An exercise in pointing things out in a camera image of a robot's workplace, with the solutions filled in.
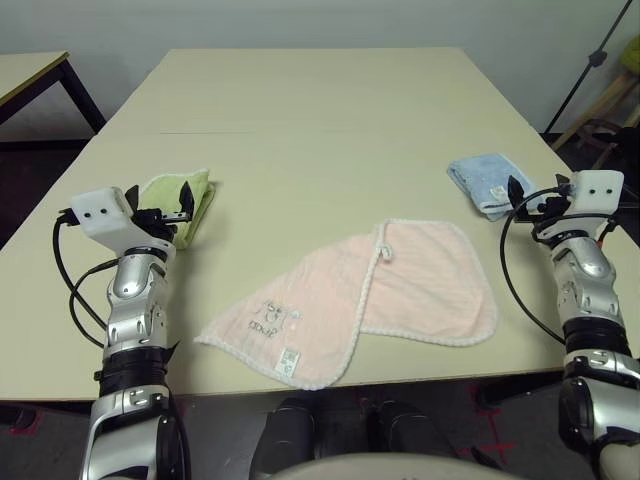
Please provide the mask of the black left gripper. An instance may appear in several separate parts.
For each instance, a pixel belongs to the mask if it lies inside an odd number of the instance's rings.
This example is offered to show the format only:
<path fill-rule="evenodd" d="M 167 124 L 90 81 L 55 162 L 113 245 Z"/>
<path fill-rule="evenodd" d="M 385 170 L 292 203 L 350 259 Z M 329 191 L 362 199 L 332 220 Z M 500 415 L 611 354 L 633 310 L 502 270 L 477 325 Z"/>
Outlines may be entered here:
<path fill-rule="evenodd" d="M 131 209 L 139 205 L 139 186 L 133 185 L 125 192 L 125 199 Z M 136 211 L 132 222 L 152 237 L 170 241 L 173 245 L 187 245 L 187 233 L 194 216 L 195 200 L 188 181 L 180 190 L 180 212 L 164 214 L 161 209 Z"/>

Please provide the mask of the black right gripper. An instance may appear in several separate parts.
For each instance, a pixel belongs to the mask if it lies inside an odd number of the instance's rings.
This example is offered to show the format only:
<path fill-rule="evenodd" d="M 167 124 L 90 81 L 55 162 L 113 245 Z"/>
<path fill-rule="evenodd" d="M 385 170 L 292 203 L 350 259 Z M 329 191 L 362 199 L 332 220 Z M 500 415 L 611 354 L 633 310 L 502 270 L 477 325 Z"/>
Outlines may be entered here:
<path fill-rule="evenodd" d="M 516 214 L 516 223 L 533 225 L 533 233 L 540 234 L 552 224 L 552 220 L 561 217 L 568 210 L 566 197 L 536 198 L 521 206 L 524 200 L 524 189 L 520 181 L 510 175 L 507 182 L 507 194 Z"/>

